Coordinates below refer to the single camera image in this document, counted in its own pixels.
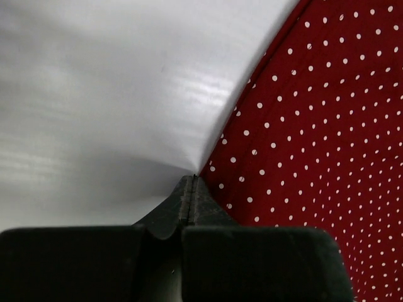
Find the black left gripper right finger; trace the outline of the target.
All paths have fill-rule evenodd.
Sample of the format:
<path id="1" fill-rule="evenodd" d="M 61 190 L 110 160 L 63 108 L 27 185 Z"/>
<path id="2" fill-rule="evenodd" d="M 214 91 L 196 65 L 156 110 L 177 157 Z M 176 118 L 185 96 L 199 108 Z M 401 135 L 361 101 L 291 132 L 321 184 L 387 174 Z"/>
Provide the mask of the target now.
<path id="1" fill-rule="evenodd" d="M 339 247 L 324 230 L 240 226 L 199 177 L 184 200 L 184 301 L 353 301 Z"/>

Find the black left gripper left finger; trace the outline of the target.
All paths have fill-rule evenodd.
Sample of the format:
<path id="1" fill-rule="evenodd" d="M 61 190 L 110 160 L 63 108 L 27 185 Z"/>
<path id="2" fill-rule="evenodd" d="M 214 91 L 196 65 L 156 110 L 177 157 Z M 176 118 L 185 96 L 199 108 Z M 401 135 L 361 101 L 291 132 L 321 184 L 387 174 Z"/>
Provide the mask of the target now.
<path id="1" fill-rule="evenodd" d="M 192 178 L 133 225 L 1 233 L 2 301 L 180 301 Z"/>

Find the red polka dot skirt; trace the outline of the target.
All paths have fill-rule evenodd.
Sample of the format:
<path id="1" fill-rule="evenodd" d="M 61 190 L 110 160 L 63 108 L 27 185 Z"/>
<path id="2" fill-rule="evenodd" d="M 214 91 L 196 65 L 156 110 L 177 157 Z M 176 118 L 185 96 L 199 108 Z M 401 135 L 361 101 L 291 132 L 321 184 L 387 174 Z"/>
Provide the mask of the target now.
<path id="1" fill-rule="evenodd" d="M 357 301 L 401 301 L 402 2 L 299 1 L 201 176 L 243 225 L 329 232 Z"/>

